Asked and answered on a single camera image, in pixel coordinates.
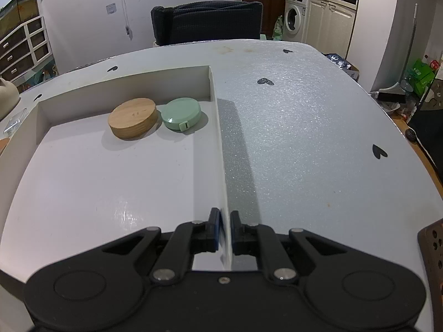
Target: chair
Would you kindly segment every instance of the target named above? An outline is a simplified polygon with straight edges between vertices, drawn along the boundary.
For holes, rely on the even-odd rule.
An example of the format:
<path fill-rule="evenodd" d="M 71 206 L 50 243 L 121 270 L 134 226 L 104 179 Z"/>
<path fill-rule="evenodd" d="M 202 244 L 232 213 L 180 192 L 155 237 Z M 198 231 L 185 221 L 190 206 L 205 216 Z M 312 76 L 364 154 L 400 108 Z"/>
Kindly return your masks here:
<path fill-rule="evenodd" d="M 260 39 L 261 2 L 203 1 L 151 11 L 158 46 L 185 42 Z"/>

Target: washing machine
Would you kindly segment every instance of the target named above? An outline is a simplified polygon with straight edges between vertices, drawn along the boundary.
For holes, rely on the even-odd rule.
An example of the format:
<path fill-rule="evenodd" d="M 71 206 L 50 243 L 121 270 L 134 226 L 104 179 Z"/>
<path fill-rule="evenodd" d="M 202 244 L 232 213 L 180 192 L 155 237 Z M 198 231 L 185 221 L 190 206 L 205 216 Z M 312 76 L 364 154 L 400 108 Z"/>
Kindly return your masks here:
<path fill-rule="evenodd" d="M 283 21 L 283 41 L 304 42 L 305 21 L 309 0 L 286 0 Z"/>

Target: washing machine door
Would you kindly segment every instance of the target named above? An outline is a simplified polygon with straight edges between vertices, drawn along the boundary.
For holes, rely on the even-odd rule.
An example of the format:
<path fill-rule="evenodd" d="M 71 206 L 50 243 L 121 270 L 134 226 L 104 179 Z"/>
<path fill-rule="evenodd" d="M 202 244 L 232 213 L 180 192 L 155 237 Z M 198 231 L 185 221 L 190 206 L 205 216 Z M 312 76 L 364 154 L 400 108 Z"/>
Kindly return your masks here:
<path fill-rule="evenodd" d="M 287 32 L 296 35 L 300 31 L 302 25 L 302 11 L 296 5 L 289 5 L 284 16 L 284 23 Z"/>

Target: broom handle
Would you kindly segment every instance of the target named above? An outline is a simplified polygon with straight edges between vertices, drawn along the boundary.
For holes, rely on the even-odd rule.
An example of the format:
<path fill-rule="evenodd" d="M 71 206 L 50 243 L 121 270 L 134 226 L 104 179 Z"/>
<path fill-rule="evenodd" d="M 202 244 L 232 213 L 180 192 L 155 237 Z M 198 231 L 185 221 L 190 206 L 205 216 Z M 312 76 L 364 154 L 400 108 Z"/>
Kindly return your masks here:
<path fill-rule="evenodd" d="M 416 3 L 416 7 L 414 10 L 414 27 L 413 27 L 413 35 L 411 36 L 411 42 L 409 43 L 409 48 L 408 48 L 408 54 L 406 56 L 406 61 L 405 61 L 405 65 L 403 66 L 403 70 L 401 71 L 401 75 L 400 75 L 400 81 L 403 79 L 403 75 L 405 74 L 406 71 L 406 67 L 408 65 L 408 61 L 409 61 L 409 56 L 411 55 L 411 50 L 413 48 L 413 43 L 414 43 L 414 37 L 415 37 L 415 31 L 417 29 L 417 11 L 418 11 L 418 3 Z"/>

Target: drawer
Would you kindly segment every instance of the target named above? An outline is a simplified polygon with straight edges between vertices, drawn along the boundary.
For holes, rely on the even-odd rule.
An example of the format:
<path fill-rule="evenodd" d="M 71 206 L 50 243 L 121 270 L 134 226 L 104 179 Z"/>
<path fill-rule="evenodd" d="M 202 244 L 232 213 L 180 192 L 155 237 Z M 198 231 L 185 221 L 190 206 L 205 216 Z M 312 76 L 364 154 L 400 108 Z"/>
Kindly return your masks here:
<path fill-rule="evenodd" d="M 20 57 L 29 52 L 29 45 L 27 41 L 23 41 L 14 50 L 8 52 L 2 59 L 0 59 L 0 71 L 3 71 L 8 66 L 16 62 Z"/>
<path fill-rule="evenodd" d="M 39 28 L 42 28 L 42 21 L 41 19 L 34 20 L 27 24 L 29 33 L 33 33 L 34 31 L 37 31 Z"/>
<path fill-rule="evenodd" d="M 48 53 L 49 53 L 48 44 L 44 44 L 43 46 L 40 46 L 34 52 L 35 58 L 37 59 L 37 61 L 39 61 L 40 59 L 45 57 Z"/>
<path fill-rule="evenodd" d="M 32 55 L 28 55 L 24 59 L 21 59 L 19 62 L 17 62 L 15 65 L 10 66 L 5 72 L 2 73 L 2 77 L 7 81 L 12 81 L 21 73 L 29 70 L 32 66 L 34 66 Z"/>
<path fill-rule="evenodd" d="M 43 31 L 36 33 L 33 37 L 30 38 L 30 42 L 32 44 L 32 47 L 35 47 L 38 44 L 41 44 L 43 41 L 45 41 L 45 33 Z"/>
<path fill-rule="evenodd" d="M 6 51 L 13 48 L 15 45 L 17 45 L 20 41 L 24 40 L 25 38 L 26 38 L 25 30 L 23 27 L 21 27 L 0 44 L 0 56 L 3 55 Z"/>

